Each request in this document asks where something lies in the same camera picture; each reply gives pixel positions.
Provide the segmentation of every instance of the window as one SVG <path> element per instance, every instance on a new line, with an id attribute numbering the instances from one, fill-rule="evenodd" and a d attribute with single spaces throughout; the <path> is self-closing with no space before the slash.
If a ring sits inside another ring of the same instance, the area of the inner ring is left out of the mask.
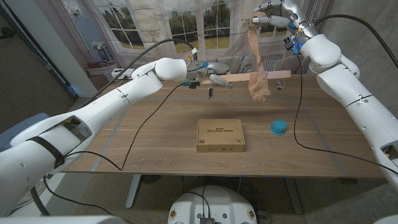
<path id="1" fill-rule="evenodd" d="M 144 50 L 144 44 L 132 21 L 126 0 L 94 0 L 94 2 L 122 47 Z"/>
<path id="2" fill-rule="evenodd" d="M 271 25 L 261 27 L 260 38 L 267 37 L 284 37 L 286 36 L 287 29 L 286 28 L 277 28 Z"/>
<path id="3" fill-rule="evenodd" d="M 114 60 L 105 41 L 95 27 L 91 17 L 81 4 L 80 0 L 61 0 L 63 7 L 68 12 L 69 18 L 75 25 L 80 37 L 95 62 L 108 62 Z"/>
<path id="4" fill-rule="evenodd" d="M 231 9 L 223 0 L 215 0 L 204 8 L 203 23 L 206 50 L 229 48 Z"/>
<path id="5" fill-rule="evenodd" d="M 197 15 L 194 1 L 165 0 L 164 6 L 170 24 L 172 37 L 185 40 L 199 49 Z M 177 54 L 189 52 L 190 48 L 183 43 L 174 43 Z"/>

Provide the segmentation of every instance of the wire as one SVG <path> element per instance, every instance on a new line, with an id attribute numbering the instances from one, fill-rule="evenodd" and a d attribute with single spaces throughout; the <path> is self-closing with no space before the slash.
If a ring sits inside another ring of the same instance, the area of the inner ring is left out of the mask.
<path id="1" fill-rule="evenodd" d="M 143 127 L 143 125 L 147 122 L 147 120 L 149 120 L 149 118 L 154 115 L 156 113 L 157 110 L 159 110 L 159 108 L 164 104 L 164 102 L 167 100 L 167 98 L 174 92 L 174 90 L 176 90 L 178 87 L 182 86 L 182 83 L 179 84 L 178 86 L 174 87 L 174 89 L 166 96 L 166 98 L 164 98 L 163 102 L 156 108 L 156 110 L 143 122 L 143 124 L 138 128 L 136 135 L 134 136 L 134 138 L 132 139 L 130 148 L 127 152 L 126 158 L 124 158 L 124 162 L 123 162 L 123 166 L 122 166 L 122 170 L 124 168 L 124 165 L 126 164 L 127 161 L 127 157 L 129 156 L 130 150 L 132 148 L 132 145 L 134 144 L 134 141 L 136 140 L 136 137 L 138 135 L 139 130 L 141 130 L 141 128 Z"/>
<path id="2" fill-rule="evenodd" d="M 184 186 L 185 186 L 185 184 L 184 184 L 184 176 L 182 176 L 182 193 L 184 194 Z"/>
<path id="3" fill-rule="evenodd" d="M 84 107 L 87 104 L 89 104 L 91 101 L 93 101 L 99 94 L 101 94 L 107 87 L 109 87 L 114 81 L 116 81 L 129 67 L 131 67 L 131 65 L 133 65 L 136 61 L 138 61 L 143 55 L 145 55 L 146 53 L 148 53 L 150 50 L 154 49 L 155 47 L 159 46 L 160 44 L 166 43 L 166 42 L 170 42 L 170 41 L 176 41 L 176 42 L 181 42 L 184 44 L 187 44 L 191 49 L 194 49 L 194 46 L 184 40 L 180 40 L 180 39 L 164 39 L 159 41 L 158 43 L 150 46 L 148 49 L 146 49 L 145 51 L 143 51 L 141 54 L 139 54 L 132 62 L 130 62 L 130 64 L 128 64 L 126 66 L 126 68 L 124 68 L 123 70 L 121 70 L 119 72 L 119 74 L 117 74 L 109 83 L 107 83 L 104 87 L 102 87 L 100 90 L 98 90 L 92 97 L 90 97 L 88 100 L 86 100 L 80 107 Z"/>
<path id="4" fill-rule="evenodd" d="M 201 69 L 201 68 L 206 68 L 207 66 L 208 66 L 208 65 L 206 65 L 206 66 L 204 66 L 204 67 L 198 67 L 198 68 L 193 69 L 193 70 L 187 70 L 187 72 L 193 72 L 193 71 L 199 70 L 199 69 Z"/>
<path id="5" fill-rule="evenodd" d="M 364 158 L 359 157 L 359 156 L 353 156 L 353 155 L 342 153 L 342 152 L 335 152 L 335 151 L 326 150 L 326 149 L 316 149 L 316 148 L 312 148 L 312 147 L 307 147 L 307 146 L 304 146 L 301 143 L 299 143 L 299 141 L 297 140 L 297 137 L 296 137 L 296 121 L 297 121 L 297 115 L 299 115 L 299 110 L 300 110 L 300 106 L 301 106 L 301 102 L 302 102 L 302 98 L 303 98 L 303 71 L 302 71 L 302 67 L 301 67 L 300 57 L 297 56 L 297 58 L 298 58 L 298 62 L 300 64 L 300 101 L 298 103 L 297 112 L 296 112 L 296 116 L 294 118 L 294 125 L 293 125 L 293 135 L 294 135 L 294 139 L 296 140 L 296 143 L 299 146 L 304 147 L 306 149 L 311 149 L 311 150 L 321 151 L 321 152 L 334 153 L 334 154 L 338 154 L 338 155 L 342 155 L 342 156 L 348 156 L 348 157 L 352 157 L 352 158 L 355 158 L 355 159 L 359 159 L 359 160 L 362 160 L 362 161 L 365 161 L 365 162 L 370 162 L 370 163 L 372 163 L 374 165 L 383 167 L 383 168 L 385 168 L 385 169 L 387 169 L 387 170 L 389 170 L 389 171 L 391 171 L 391 172 L 393 172 L 393 173 L 398 175 L 398 172 L 394 171 L 393 169 L 390 169 L 390 168 L 388 168 L 388 167 L 386 167 L 386 166 L 384 166 L 382 164 L 379 164 L 377 162 L 373 162 L 373 161 L 371 161 L 369 159 L 364 159 Z"/>
<path id="6" fill-rule="evenodd" d="M 376 37 L 376 39 L 383 46 L 384 50 L 386 50 L 388 56 L 390 56 L 392 62 L 394 62 L 394 65 L 398 68 L 398 60 L 396 59 L 394 54 L 391 52 L 390 48 L 387 46 L 387 44 L 381 38 L 381 36 L 377 33 L 377 31 L 370 24 L 368 24 L 366 21 L 364 21 L 364 20 L 362 20 L 362 19 L 360 19 L 358 17 L 355 17 L 355 16 L 349 16 L 349 15 L 344 15 L 344 14 L 335 14 L 335 15 L 329 15 L 329 16 L 325 16 L 325 17 L 319 18 L 313 24 L 316 26 L 319 23 L 321 23 L 322 21 L 324 21 L 325 19 L 330 19 L 330 18 L 346 18 L 346 19 L 352 19 L 354 21 L 362 23 L 364 26 L 366 26 L 372 32 L 372 34 Z"/>
<path id="7" fill-rule="evenodd" d="M 239 177 L 239 185 L 238 185 L 238 189 L 236 190 L 236 193 L 239 192 L 239 189 L 241 188 L 241 183 L 242 183 L 242 177 Z"/>
<path id="8" fill-rule="evenodd" d="M 105 209 L 105 208 L 103 208 L 103 207 L 101 207 L 101 206 L 92 205 L 92 204 L 88 204 L 88 203 L 81 203 L 81 202 L 77 202 L 77 201 L 75 201 L 75 200 L 72 200 L 72 199 L 69 199 L 69 198 L 66 198 L 66 197 L 62 197 L 61 195 L 55 193 L 54 191 L 52 191 L 52 190 L 50 189 L 49 185 L 47 184 L 47 181 L 45 180 L 45 177 L 43 177 L 43 182 L 44 182 L 44 185 L 45 185 L 45 187 L 47 188 L 47 190 L 49 190 L 49 192 L 50 192 L 51 194 L 53 194 L 54 196 L 56 196 L 56 197 L 58 197 L 58 198 L 60 198 L 60 199 L 64 199 L 64 200 L 66 200 L 66 201 L 68 201 L 68 202 L 73 202 L 73 203 L 76 203 L 76 204 L 78 204 L 78 205 L 86 205 L 86 206 L 91 206 L 91 207 L 99 208 L 99 209 L 101 209 L 102 211 L 104 211 L 104 212 L 106 212 L 106 213 L 108 213 L 108 214 L 110 214 L 110 215 L 112 215 L 112 216 L 115 216 L 114 214 L 110 213 L 109 211 L 107 211 L 107 209 Z"/>
<path id="9" fill-rule="evenodd" d="M 30 190 L 30 194 L 32 195 L 33 201 L 36 204 L 36 207 L 40 210 L 40 212 L 42 213 L 43 216 L 51 216 L 49 211 L 47 211 L 47 209 L 45 208 L 45 206 L 43 205 L 43 202 L 40 200 L 39 196 L 37 195 L 37 191 L 36 188 L 33 187 Z"/>
<path id="10" fill-rule="evenodd" d="M 202 196 L 202 195 L 200 195 L 200 194 L 197 194 L 197 193 L 195 193 L 195 192 L 190 192 L 190 191 L 188 191 L 187 193 L 197 195 L 197 196 L 201 197 L 202 200 L 204 200 L 204 201 L 206 202 L 206 204 L 207 204 L 207 209 L 209 210 L 209 218 L 210 218 L 210 206 L 209 206 L 209 203 L 207 202 L 207 200 L 204 198 L 204 196 Z"/>
<path id="11" fill-rule="evenodd" d="M 127 78 L 125 78 L 125 79 L 122 81 L 122 83 L 120 83 L 119 86 L 123 85 L 123 83 L 124 83 L 126 80 L 127 80 Z"/>
<path id="12" fill-rule="evenodd" d="M 205 216 L 205 202 L 203 201 L 205 199 L 205 188 L 206 188 L 206 184 L 203 186 L 203 190 L 201 192 L 201 197 L 202 197 L 201 205 L 203 206 L 203 217 Z"/>
<path id="13" fill-rule="evenodd" d="M 96 153 L 96 152 L 90 152 L 90 151 L 77 151 L 77 152 L 73 152 L 73 153 L 67 154 L 67 155 L 65 156 L 65 158 L 68 157 L 68 156 L 74 155 L 74 154 L 79 154 L 79 153 L 89 153 L 89 154 L 94 154 L 94 155 L 96 155 L 96 156 L 100 156 L 101 158 L 106 159 L 108 162 L 112 163 L 112 165 L 115 166 L 116 168 L 118 168 L 118 170 L 122 171 L 122 168 L 120 168 L 118 165 L 116 165 L 116 164 L 115 164 L 114 162 L 112 162 L 110 159 L 108 159 L 107 157 L 105 157 L 105 156 L 103 156 L 103 155 L 101 155 L 101 154 L 98 154 L 98 153 Z"/>

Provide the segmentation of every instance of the blue cup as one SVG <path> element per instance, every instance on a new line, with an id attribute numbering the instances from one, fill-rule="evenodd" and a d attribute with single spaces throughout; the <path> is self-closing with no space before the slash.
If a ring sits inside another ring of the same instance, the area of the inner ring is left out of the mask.
<path id="1" fill-rule="evenodd" d="M 274 123 L 271 125 L 270 129 L 272 133 L 276 135 L 284 135 L 286 131 L 286 122 L 281 119 L 277 119 L 274 121 Z"/>

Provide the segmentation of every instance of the black strap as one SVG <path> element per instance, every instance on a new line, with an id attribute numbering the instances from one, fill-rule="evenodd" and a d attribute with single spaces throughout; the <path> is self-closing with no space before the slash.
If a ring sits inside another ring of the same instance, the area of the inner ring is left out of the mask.
<path id="1" fill-rule="evenodd" d="M 29 141 L 29 140 L 34 141 L 37 144 L 40 144 L 41 146 L 46 148 L 46 150 L 48 150 L 55 157 L 54 169 L 65 163 L 65 157 L 61 154 L 61 152 L 58 151 L 58 149 L 56 147 L 51 145 L 51 143 L 49 143 L 44 138 L 35 136 L 26 141 Z"/>

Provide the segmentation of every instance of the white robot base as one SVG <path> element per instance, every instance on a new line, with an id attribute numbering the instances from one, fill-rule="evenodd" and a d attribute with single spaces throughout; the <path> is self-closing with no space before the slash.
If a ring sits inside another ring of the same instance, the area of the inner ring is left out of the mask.
<path id="1" fill-rule="evenodd" d="M 208 206 L 202 203 L 199 195 L 203 193 L 203 187 L 197 187 L 185 193 L 172 205 L 168 224 L 187 223 L 222 223 L 222 224 L 256 224 L 257 218 L 253 206 L 240 194 L 225 187 L 209 185 L 205 186 L 203 197 L 210 208 L 208 218 Z"/>

